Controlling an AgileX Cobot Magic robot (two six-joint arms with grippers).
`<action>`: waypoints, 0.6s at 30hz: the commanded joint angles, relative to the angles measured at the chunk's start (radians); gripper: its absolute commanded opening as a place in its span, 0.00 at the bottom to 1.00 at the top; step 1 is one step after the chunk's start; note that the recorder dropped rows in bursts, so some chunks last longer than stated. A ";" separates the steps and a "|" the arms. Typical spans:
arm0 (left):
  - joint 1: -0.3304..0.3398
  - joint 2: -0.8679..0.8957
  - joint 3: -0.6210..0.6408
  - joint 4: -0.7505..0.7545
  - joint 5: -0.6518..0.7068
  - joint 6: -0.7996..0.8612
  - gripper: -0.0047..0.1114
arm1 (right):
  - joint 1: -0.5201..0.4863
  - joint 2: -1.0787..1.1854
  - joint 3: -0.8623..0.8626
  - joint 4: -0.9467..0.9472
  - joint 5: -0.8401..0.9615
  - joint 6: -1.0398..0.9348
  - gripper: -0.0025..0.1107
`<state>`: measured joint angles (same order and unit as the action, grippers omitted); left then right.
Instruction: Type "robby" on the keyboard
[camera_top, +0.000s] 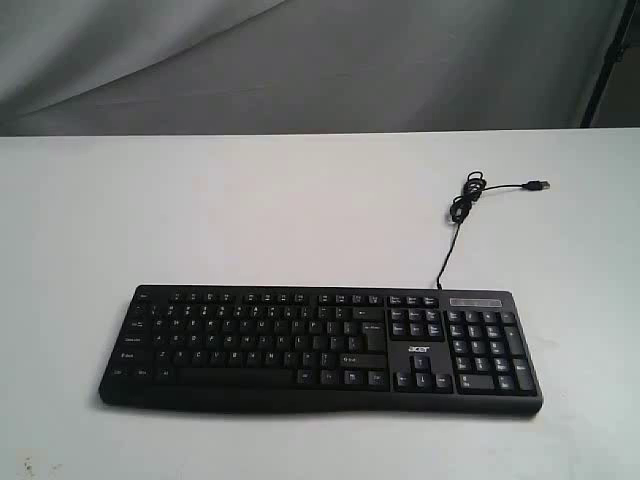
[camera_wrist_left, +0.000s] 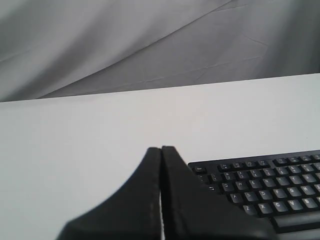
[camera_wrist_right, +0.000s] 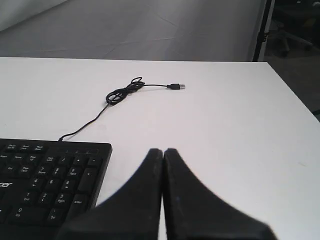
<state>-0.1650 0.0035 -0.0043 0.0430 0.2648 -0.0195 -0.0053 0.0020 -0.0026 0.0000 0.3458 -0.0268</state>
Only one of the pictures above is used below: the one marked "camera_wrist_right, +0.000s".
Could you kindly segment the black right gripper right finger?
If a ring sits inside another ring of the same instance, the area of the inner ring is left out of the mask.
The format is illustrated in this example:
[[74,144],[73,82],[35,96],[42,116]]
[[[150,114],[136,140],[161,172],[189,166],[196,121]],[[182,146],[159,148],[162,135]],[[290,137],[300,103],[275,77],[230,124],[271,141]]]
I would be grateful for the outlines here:
[[271,228],[211,192],[179,152],[164,152],[163,205],[169,240],[275,240]]

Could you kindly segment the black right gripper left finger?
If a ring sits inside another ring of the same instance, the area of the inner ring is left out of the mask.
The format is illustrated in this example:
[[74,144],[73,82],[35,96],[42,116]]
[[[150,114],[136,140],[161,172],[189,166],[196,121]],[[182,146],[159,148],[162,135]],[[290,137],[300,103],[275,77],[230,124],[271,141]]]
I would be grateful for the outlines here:
[[68,220],[57,240],[156,240],[162,202],[163,152],[148,151],[131,178],[111,197]]

